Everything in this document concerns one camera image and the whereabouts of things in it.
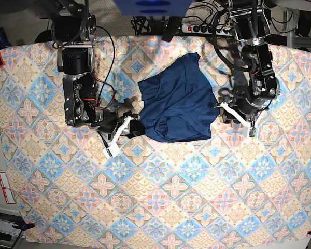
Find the patterned tablecloth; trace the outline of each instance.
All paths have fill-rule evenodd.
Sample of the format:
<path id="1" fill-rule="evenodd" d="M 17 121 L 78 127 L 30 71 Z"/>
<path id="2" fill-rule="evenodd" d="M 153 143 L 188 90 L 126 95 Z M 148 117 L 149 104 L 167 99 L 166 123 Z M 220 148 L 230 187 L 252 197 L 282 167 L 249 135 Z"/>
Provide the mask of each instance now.
<path id="1" fill-rule="evenodd" d="M 117 97 L 188 52 L 216 92 L 230 71 L 204 38 L 114 37 L 108 79 Z M 27 240 L 93 248 L 235 248 L 299 240 L 311 230 L 311 53 L 270 46 L 281 95 L 258 137 L 240 125 L 212 124 L 213 138 L 158 143 L 121 139 L 106 160 L 97 133 L 67 127 L 63 75 L 49 43 L 1 51 L 0 133 Z M 105 37 L 96 49 L 104 79 L 112 60 Z M 231 80 L 243 83 L 244 75 Z M 110 89 L 104 96 L 110 99 Z"/>

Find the gray floor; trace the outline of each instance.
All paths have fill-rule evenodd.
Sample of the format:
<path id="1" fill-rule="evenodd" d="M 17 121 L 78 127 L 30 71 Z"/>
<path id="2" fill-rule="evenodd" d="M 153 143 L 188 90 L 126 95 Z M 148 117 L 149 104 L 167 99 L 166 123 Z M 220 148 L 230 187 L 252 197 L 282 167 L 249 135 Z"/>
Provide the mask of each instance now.
<path id="1" fill-rule="evenodd" d="M 107 28 L 112 35 L 134 35 L 131 28 L 131 17 L 122 16 L 120 10 L 116 7 L 113 0 L 90 0 L 90 13 L 96 15 L 97 24 Z M 283 11 L 279 7 L 272 9 L 272 16 L 279 21 L 283 20 Z M 209 11 L 205 9 L 189 10 L 187 15 L 197 15 L 201 18 L 209 15 Z M 34 43 L 38 34 L 47 28 L 48 20 L 41 20 L 29 13 L 27 10 L 0 15 L 0 27 L 6 30 L 9 41 L 12 45 L 23 45 Z M 282 30 L 282 24 L 276 24 L 279 30 Z"/>

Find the navy blue shirt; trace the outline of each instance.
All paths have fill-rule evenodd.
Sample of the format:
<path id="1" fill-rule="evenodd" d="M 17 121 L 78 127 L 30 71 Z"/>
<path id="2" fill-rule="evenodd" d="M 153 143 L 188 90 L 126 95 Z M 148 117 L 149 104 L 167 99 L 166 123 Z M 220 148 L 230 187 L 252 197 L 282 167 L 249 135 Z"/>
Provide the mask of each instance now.
<path id="1" fill-rule="evenodd" d="M 219 115 L 212 86 L 199 69 L 197 53 L 178 58 L 161 73 L 138 83 L 144 108 L 145 135 L 159 142 L 211 138 L 210 124 Z"/>

